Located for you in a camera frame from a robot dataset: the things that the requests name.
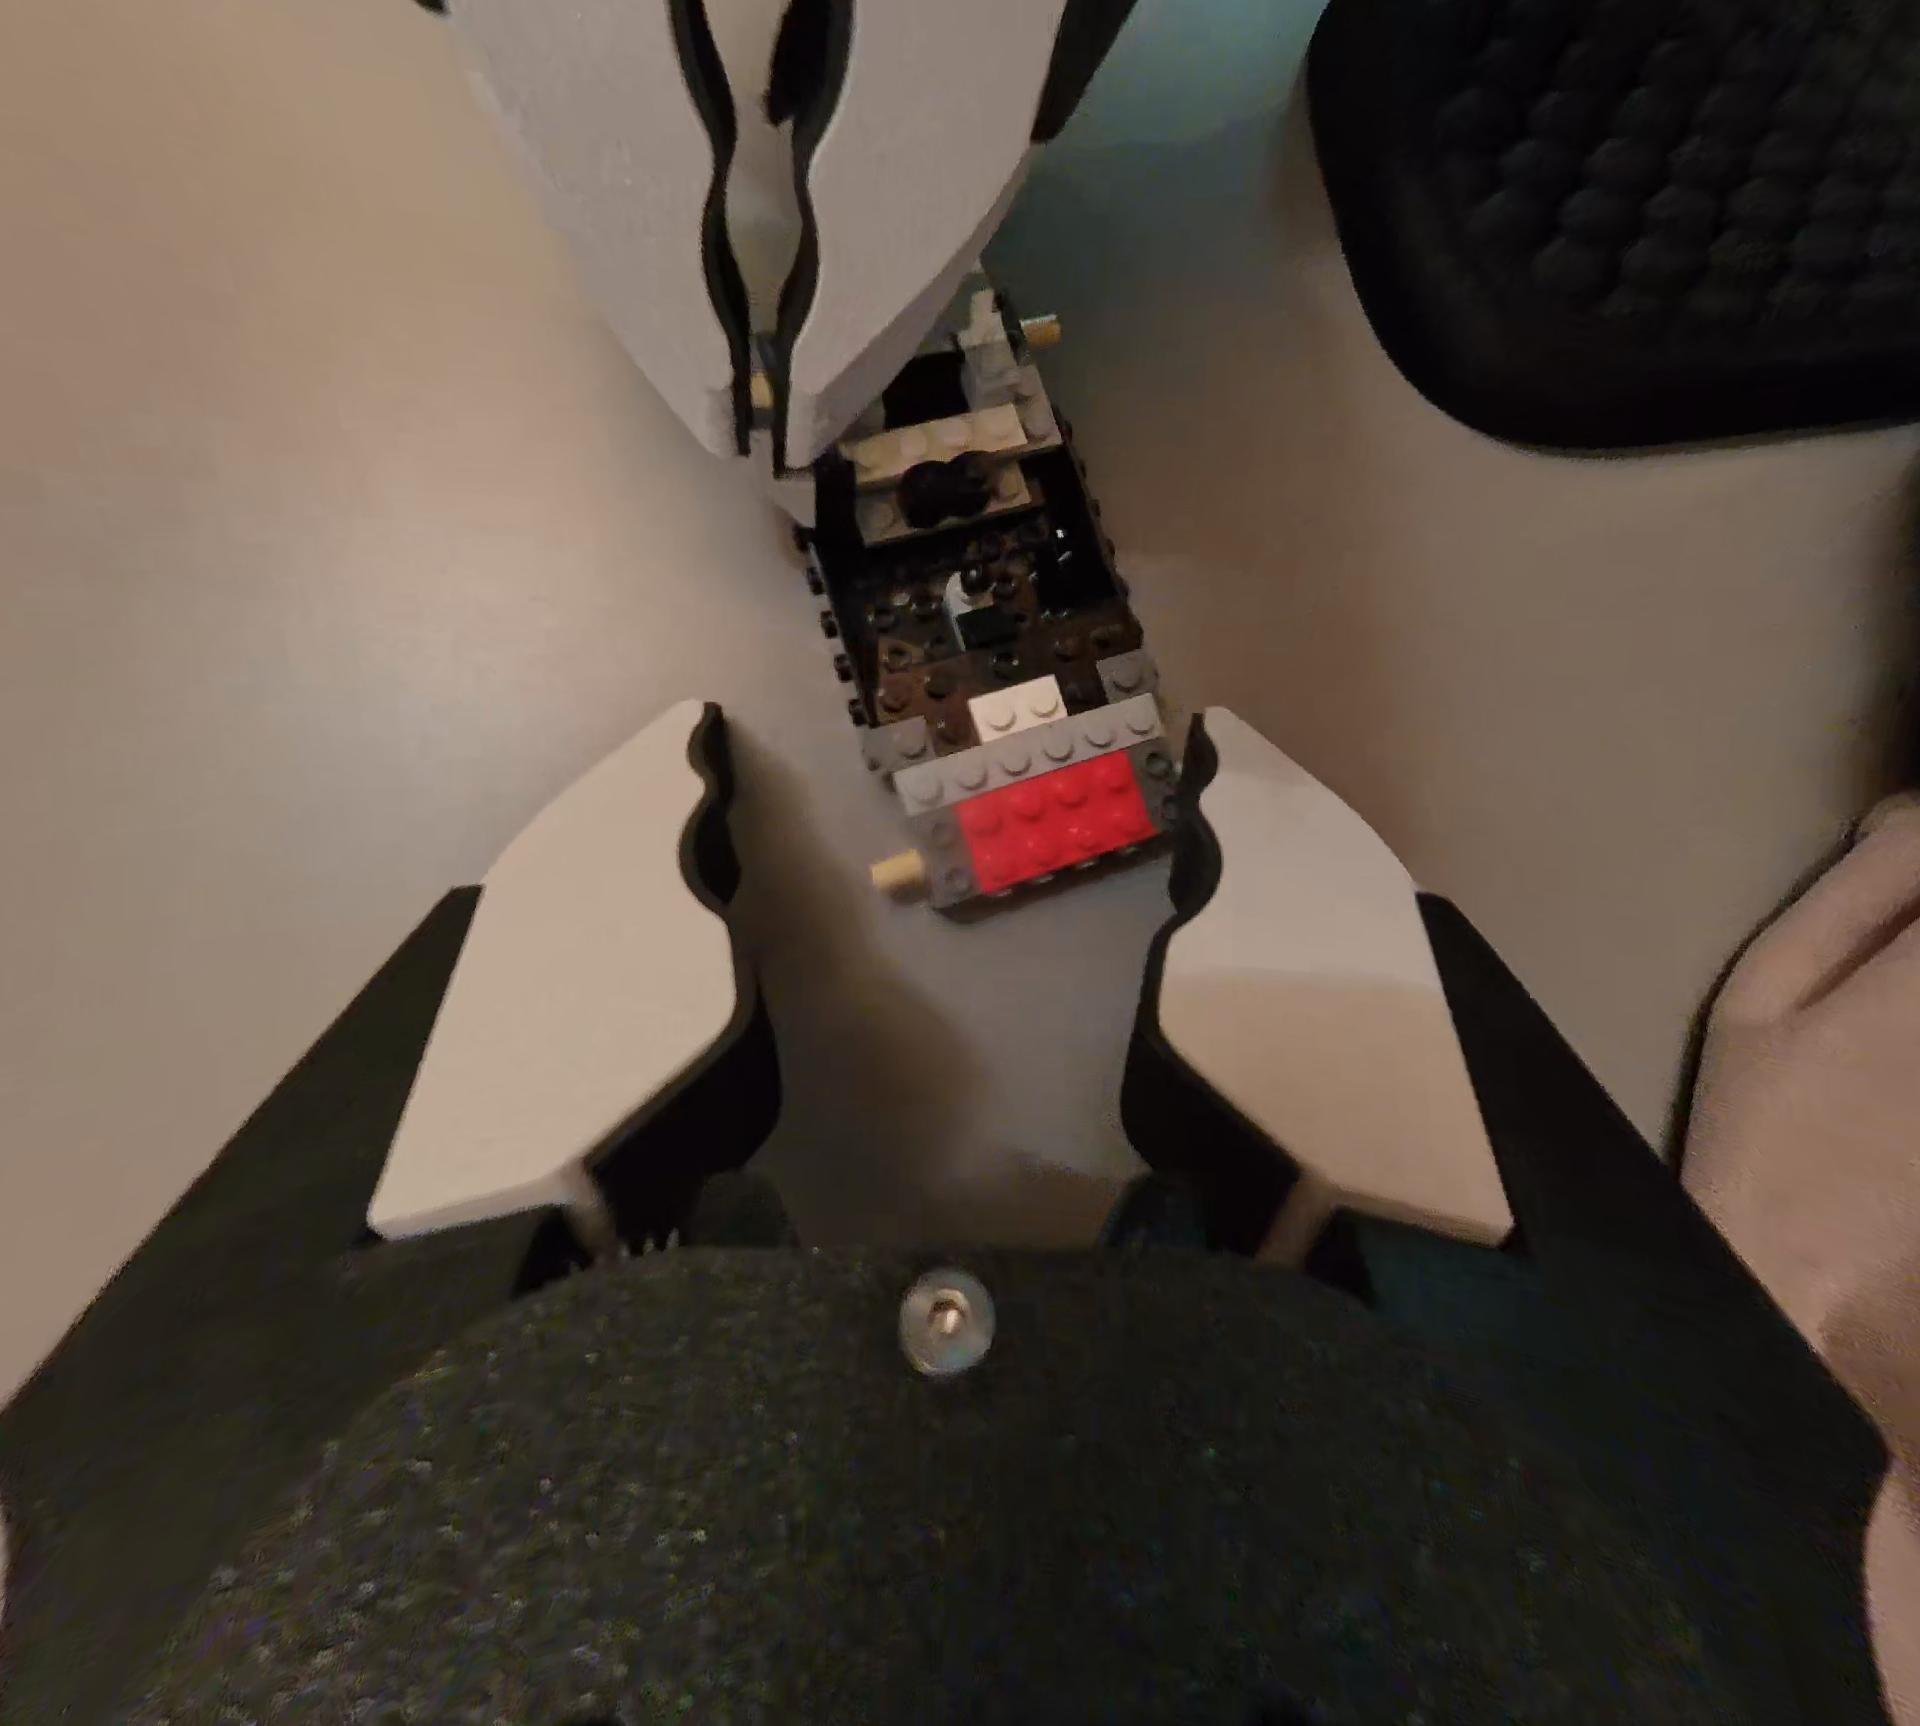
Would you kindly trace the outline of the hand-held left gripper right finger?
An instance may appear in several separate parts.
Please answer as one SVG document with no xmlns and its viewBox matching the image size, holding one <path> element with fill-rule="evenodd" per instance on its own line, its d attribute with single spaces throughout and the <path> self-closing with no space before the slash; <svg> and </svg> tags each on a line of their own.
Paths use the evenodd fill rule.
<svg viewBox="0 0 1920 1726">
<path fill-rule="evenodd" d="M 1215 1250 L 1305 1260 L 1337 1215 L 1513 1233 L 1420 890 L 1373 826 L 1224 706 L 1195 714 L 1118 1091 Z"/>
</svg>

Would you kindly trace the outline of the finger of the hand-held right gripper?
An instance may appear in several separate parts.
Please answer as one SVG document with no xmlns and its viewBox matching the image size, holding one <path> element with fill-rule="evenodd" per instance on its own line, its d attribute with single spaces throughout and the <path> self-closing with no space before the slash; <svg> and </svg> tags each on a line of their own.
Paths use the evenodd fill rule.
<svg viewBox="0 0 1920 1726">
<path fill-rule="evenodd" d="M 604 324 L 693 443 L 741 459 L 737 126 L 704 0 L 443 0 L 443 14 Z"/>
<path fill-rule="evenodd" d="M 794 131 L 801 238 L 780 320 L 780 477 L 875 402 L 1001 224 L 1065 3 L 827 3 L 827 92 Z"/>
</svg>

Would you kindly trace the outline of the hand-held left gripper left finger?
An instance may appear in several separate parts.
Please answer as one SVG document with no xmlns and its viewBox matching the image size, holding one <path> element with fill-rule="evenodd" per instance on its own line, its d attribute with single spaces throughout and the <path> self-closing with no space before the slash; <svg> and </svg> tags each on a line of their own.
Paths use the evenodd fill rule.
<svg viewBox="0 0 1920 1726">
<path fill-rule="evenodd" d="M 587 1250 L 691 1238 L 772 1139 L 782 1078 L 732 902 L 732 756 L 667 706 L 481 883 L 372 1191 L 382 1241 L 561 1215 Z"/>
</svg>

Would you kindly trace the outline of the toy brick car chassis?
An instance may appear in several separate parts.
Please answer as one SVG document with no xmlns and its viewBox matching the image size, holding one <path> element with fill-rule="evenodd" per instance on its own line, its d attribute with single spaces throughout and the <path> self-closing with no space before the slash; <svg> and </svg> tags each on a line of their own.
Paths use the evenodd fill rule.
<svg viewBox="0 0 1920 1726">
<path fill-rule="evenodd" d="M 1153 848 L 1182 806 L 1158 667 L 1067 418 L 1047 316 L 982 267 L 813 465 L 794 531 L 889 897 L 967 914 Z"/>
</svg>

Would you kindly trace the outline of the grey desk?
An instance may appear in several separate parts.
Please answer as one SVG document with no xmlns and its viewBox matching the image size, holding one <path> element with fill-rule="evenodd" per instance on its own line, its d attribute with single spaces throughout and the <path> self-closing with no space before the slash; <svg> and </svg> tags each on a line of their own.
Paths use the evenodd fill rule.
<svg viewBox="0 0 1920 1726">
<path fill-rule="evenodd" d="M 1182 706 L 1468 914 L 1662 1140 L 1691 1019 L 1879 788 L 1907 430 L 1485 443 L 1383 356 L 1296 79 L 1141 0 L 993 245 Z M 3 0 L 3 1391 L 445 890 L 725 709 L 807 1238 L 1072 1242 L 1160 864 L 889 908 L 794 550 L 579 298 L 411 0 Z"/>
</svg>

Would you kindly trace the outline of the beige hoodie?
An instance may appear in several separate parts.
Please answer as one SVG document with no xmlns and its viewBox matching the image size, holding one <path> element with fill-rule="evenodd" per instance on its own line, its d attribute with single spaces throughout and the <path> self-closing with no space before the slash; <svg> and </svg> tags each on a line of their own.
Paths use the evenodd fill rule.
<svg viewBox="0 0 1920 1726">
<path fill-rule="evenodd" d="M 1884 1439 L 1866 1606 L 1885 1711 L 1915 1723 L 1915 792 L 1875 806 L 1721 983 L 1682 1184 Z"/>
</svg>

